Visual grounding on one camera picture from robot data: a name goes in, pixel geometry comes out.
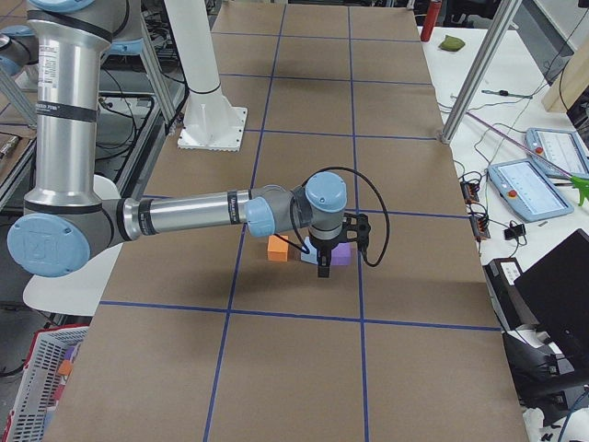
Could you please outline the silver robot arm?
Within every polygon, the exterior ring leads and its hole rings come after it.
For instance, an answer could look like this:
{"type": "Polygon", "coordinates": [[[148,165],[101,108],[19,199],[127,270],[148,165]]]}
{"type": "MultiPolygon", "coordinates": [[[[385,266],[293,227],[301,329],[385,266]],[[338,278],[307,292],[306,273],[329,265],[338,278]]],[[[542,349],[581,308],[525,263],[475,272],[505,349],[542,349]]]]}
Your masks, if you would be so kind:
{"type": "Polygon", "coordinates": [[[39,40],[34,188],[8,230],[13,260],[27,272],[61,277],[102,251],[164,232],[246,225],[268,237],[306,228],[327,276],[333,249],[347,238],[343,179],[328,170],[287,191],[268,185],[161,200],[104,200],[94,190],[101,57],[119,37],[137,36],[136,1],[31,1],[28,21],[39,40]]]}
{"type": "Polygon", "coordinates": [[[16,76],[39,62],[39,40],[32,28],[13,25],[1,29],[1,69],[16,76]]]}

